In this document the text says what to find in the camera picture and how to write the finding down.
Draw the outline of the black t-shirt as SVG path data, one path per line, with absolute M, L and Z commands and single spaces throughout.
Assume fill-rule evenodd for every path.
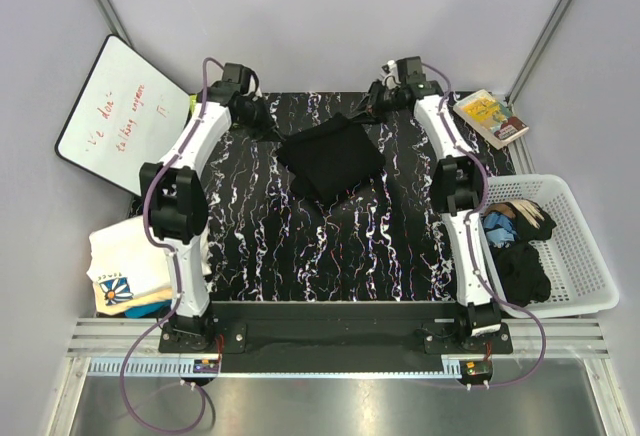
M 288 137 L 276 156 L 293 175 L 291 192 L 322 205 L 379 174 L 386 164 L 363 127 L 340 113 Z

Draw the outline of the white t-shirt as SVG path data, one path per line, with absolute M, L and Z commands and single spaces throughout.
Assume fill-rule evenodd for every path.
M 188 251 L 180 249 L 180 273 L 184 296 L 177 313 L 202 315 L 208 306 L 207 284 L 204 276 L 211 274 L 208 256 L 208 234 L 205 228 L 199 236 L 202 283 L 192 283 L 189 264 L 195 271 L 195 259 L 187 258 Z M 115 225 L 93 232 L 90 237 L 91 263 L 87 276 L 92 282 L 94 296 L 102 294 L 108 304 L 170 288 L 172 269 L 163 249 L 150 244 L 143 225 L 143 217 L 126 219 Z

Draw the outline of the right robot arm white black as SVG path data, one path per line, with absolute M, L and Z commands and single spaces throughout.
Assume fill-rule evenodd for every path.
M 449 112 L 450 81 L 440 86 L 428 80 L 427 67 L 418 56 L 388 61 L 356 118 L 381 122 L 392 111 L 409 109 L 426 132 L 437 159 L 429 188 L 431 208 L 445 225 L 457 277 L 453 337 L 460 349 L 472 353 L 498 338 L 502 324 L 480 238 L 488 176 Z

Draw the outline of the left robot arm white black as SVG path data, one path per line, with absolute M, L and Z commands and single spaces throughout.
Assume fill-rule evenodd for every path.
M 257 141 L 283 140 L 257 73 L 227 63 L 221 79 L 209 83 L 207 66 L 216 62 L 211 57 L 203 61 L 203 89 L 176 142 L 159 162 L 145 163 L 139 172 L 145 236 L 164 252 L 172 287 L 171 309 L 160 320 L 163 337 L 181 339 L 196 352 L 208 350 L 216 338 L 202 269 L 201 240 L 209 218 L 200 181 L 204 166 L 233 127 Z

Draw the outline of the green paperback book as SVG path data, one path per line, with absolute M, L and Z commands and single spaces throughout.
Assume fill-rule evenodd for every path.
M 189 106 L 189 111 L 192 114 L 194 112 L 195 109 L 195 105 L 197 103 L 197 96 L 195 94 L 190 96 L 190 106 Z

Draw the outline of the yellow paperback book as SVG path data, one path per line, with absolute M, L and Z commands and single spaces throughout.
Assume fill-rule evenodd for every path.
M 529 126 L 486 90 L 478 90 L 457 101 L 453 109 L 496 149 L 513 143 Z

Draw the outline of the white whiteboard red writing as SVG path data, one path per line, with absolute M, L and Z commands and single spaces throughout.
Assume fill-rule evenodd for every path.
M 186 125 L 189 94 L 121 38 L 104 40 L 55 143 L 63 160 L 134 195 Z

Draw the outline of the blue garment in basket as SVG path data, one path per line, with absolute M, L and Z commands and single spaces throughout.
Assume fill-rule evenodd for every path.
M 517 234 L 510 218 L 500 212 L 491 212 L 482 223 L 488 244 L 494 248 L 504 248 L 513 244 Z

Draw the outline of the tan striped garment in basket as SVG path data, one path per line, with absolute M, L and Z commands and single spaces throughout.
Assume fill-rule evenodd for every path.
M 527 199 L 516 199 L 492 204 L 486 210 L 486 214 L 491 212 L 499 212 L 511 219 L 520 215 L 536 229 L 539 229 L 541 223 L 545 220 L 542 208 L 537 203 Z

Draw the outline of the black garment in basket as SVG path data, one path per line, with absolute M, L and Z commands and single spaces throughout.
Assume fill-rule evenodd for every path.
M 513 222 L 516 241 L 508 247 L 494 248 L 489 245 L 507 301 L 525 307 L 531 302 L 545 302 L 551 296 L 551 282 L 546 275 L 539 251 L 533 242 L 548 241 L 556 223 L 543 212 L 545 220 L 539 229 L 531 226 L 522 216 Z

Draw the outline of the cream folded garment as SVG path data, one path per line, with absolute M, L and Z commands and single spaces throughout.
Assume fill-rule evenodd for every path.
M 115 304 L 108 304 L 102 294 L 95 294 L 96 312 L 109 316 L 118 315 L 133 308 L 163 303 L 171 300 L 172 291 L 170 288 Z

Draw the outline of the white plastic laundry basket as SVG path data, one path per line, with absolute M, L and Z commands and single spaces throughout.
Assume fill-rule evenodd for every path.
M 489 205 L 514 199 L 537 203 L 556 223 L 547 241 L 534 241 L 550 297 L 526 309 L 539 319 L 595 314 L 619 303 L 619 291 L 568 184 L 550 174 L 488 179 Z

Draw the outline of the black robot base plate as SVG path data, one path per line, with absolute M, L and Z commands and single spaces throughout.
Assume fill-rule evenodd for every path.
M 510 355 L 509 328 L 472 338 L 462 311 L 442 302 L 215 302 L 206 334 L 164 327 L 162 353 L 222 352 L 229 376 L 422 376 L 444 356 Z

